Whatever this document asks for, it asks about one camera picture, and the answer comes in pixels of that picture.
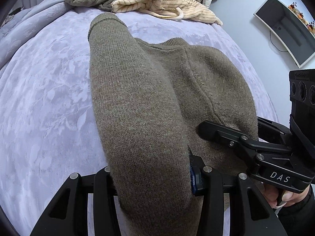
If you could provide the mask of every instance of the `bed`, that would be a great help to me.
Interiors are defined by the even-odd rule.
[[[30,235],[71,173],[93,174],[107,165],[92,110],[87,40],[101,13],[44,0],[0,28],[0,206],[21,236]],[[117,16],[133,37],[149,43],[182,37],[221,50],[248,83],[257,115],[278,122],[262,81],[222,27],[138,12]],[[89,235],[92,209],[89,202]],[[128,235],[117,209],[122,235]]]

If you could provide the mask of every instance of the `television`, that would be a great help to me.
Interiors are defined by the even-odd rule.
[[[299,68],[315,54],[315,37],[279,0],[266,0],[254,13],[283,43]]]

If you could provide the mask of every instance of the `hand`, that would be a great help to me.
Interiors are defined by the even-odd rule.
[[[278,189],[272,185],[264,184],[264,192],[262,193],[265,197],[265,199],[268,201],[271,208],[275,208],[277,205],[277,198],[279,195]],[[304,192],[301,194],[295,194],[289,191],[285,191],[284,195],[282,196],[283,201],[287,201],[287,203],[284,205],[284,207],[292,206],[295,203],[298,203],[302,201],[306,195],[308,194],[308,191],[310,189],[310,186],[308,186]]]

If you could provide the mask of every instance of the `wall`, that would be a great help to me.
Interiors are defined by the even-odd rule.
[[[252,63],[275,105],[280,123],[288,126],[291,113],[289,71],[299,68],[289,53],[277,51],[270,42],[269,29],[253,15],[264,1],[217,0],[211,4],[210,9],[223,21],[223,29]],[[286,5],[296,2],[305,19],[313,21],[301,0],[280,1]],[[278,49],[286,50],[275,35],[271,34],[271,38]],[[315,68],[315,58],[302,67],[309,68]]]

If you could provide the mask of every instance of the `television frame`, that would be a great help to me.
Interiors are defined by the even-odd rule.
[[[277,35],[277,33],[276,33],[275,31],[273,31],[273,29],[272,29],[271,27],[269,27],[268,24],[267,24],[264,20],[262,20],[262,19],[257,15],[257,12],[261,9],[262,6],[265,5],[265,3],[266,3],[267,1],[268,1],[268,0],[265,0],[265,1],[263,2],[263,4],[258,8],[258,10],[255,11],[254,16],[256,16],[257,18],[259,18],[259,19],[262,21],[262,23],[264,23],[264,24],[273,32],[273,34],[274,34],[276,37],[278,37],[278,39],[281,41],[281,43],[284,45],[284,47],[288,50],[288,52],[290,53],[290,55],[291,55],[292,58],[294,59],[296,65],[297,65],[299,68],[301,68],[302,66],[304,66],[308,61],[310,61],[310,60],[315,56],[315,52],[314,52],[311,56],[309,56],[309,58],[308,58],[307,60],[305,60],[305,61],[303,62],[303,64],[300,65],[300,64],[297,62],[297,60],[296,60],[296,58],[294,57],[293,53],[292,53],[291,50],[288,48],[288,46],[282,41],[282,39],[279,37],[279,35]],[[290,10],[287,5],[285,5],[285,4],[284,4],[283,2],[281,2],[280,0],[278,0],[278,2],[282,3],[291,13],[293,13],[293,14],[297,17],[297,15],[296,15],[292,10]]]

